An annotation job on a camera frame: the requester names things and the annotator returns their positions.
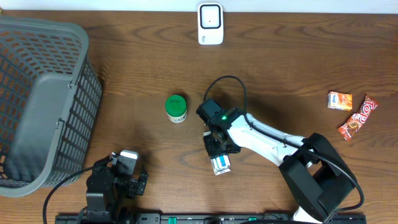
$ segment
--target white wall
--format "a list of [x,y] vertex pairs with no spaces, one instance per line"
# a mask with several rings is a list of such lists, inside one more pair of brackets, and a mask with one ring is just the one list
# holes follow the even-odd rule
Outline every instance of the white wall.
[[[194,0],[0,0],[3,9],[196,11]],[[398,13],[398,0],[218,0],[226,12]]]

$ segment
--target snack packet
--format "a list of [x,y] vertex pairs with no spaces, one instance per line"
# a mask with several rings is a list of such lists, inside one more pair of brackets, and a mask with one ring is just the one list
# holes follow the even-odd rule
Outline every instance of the snack packet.
[[353,96],[331,91],[328,94],[328,108],[350,111],[353,109]]
[[377,106],[378,103],[366,95],[361,109],[359,109],[357,113],[353,114],[344,125],[338,128],[338,131],[343,135],[345,140],[351,140],[353,135],[362,127],[371,112],[376,109]]

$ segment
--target wooden table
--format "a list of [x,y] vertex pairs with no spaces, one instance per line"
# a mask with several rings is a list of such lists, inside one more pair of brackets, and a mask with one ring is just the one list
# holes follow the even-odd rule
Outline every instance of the wooden table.
[[[150,177],[136,206],[164,213],[297,209],[278,168],[248,149],[230,156],[231,173],[214,176],[195,110],[214,79],[237,75],[255,117],[287,133],[318,132],[329,139],[364,190],[366,202],[356,212],[365,213],[368,223],[398,222],[398,16],[226,13],[224,42],[201,46],[191,12],[4,14],[74,22],[87,31],[104,97],[85,167],[113,151],[137,151],[139,167],[145,164]],[[330,90],[352,93],[354,109],[326,108]],[[337,127],[365,93],[379,107],[352,141],[344,141]],[[173,94],[188,101],[181,124],[171,123],[164,110]],[[223,80],[210,95],[225,107],[243,105],[235,80]],[[55,193],[50,222],[86,205],[88,176]],[[49,192],[1,197],[0,223],[41,223]],[[343,205],[358,199],[353,191]]]

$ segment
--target basket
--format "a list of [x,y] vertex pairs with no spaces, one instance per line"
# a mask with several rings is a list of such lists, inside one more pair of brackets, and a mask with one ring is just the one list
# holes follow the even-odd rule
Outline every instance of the basket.
[[0,195],[81,170],[102,91],[87,50],[78,25],[0,17]]

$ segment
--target small orange and white box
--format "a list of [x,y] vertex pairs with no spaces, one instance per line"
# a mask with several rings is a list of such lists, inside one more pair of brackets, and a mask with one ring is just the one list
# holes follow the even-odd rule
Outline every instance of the small orange and white box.
[[350,111],[353,109],[353,96],[331,91],[328,94],[328,108]]

